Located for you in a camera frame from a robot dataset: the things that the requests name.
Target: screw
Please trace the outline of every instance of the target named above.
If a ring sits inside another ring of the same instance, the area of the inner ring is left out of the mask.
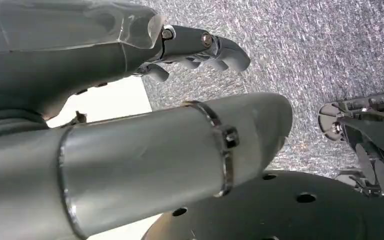
[[[332,123],[332,132],[334,134],[340,134],[342,132],[342,126],[339,122]]]
[[[173,38],[173,33],[169,29],[164,29],[161,33],[162,39],[170,40]]]
[[[204,47],[209,48],[213,44],[213,37],[208,32],[204,32],[201,37]]]

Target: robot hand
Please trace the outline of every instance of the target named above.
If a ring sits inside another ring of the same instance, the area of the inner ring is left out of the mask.
[[[136,75],[149,76],[159,82],[168,79],[169,73],[156,63],[181,63],[195,69],[208,62],[218,71],[228,68],[236,72],[245,71],[250,58],[235,42],[211,35],[205,30],[183,26],[165,26],[161,32],[162,52],[157,59],[144,63]]]

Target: metal plate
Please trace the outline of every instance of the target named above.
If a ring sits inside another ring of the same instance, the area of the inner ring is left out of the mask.
[[[382,225],[366,225],[368,204],[330,178],[268,171],[226,197],[163,214],[142,240],[384,240]]]

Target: hose clamp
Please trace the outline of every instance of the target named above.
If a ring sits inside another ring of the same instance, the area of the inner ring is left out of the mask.
[[[222,161],[223,184],[215,197],[227,195],[233,188],[233,148],[239,145],[239,135],[236,127],[222,124],[219,116],[207,104],[200,101],[185,101],[184,107],[192,107],[202,113],[212,127],[214,140],[220,152]]]

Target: metal tube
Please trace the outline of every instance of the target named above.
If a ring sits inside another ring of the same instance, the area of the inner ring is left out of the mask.
[[[207,104],[237,128],[234,185],[256,177],[289,134],[288,100],[252,93]],[[191,107],[78,125],[63,142],[66,201],[85,236],[213,196],[223,183],[212,127]]]

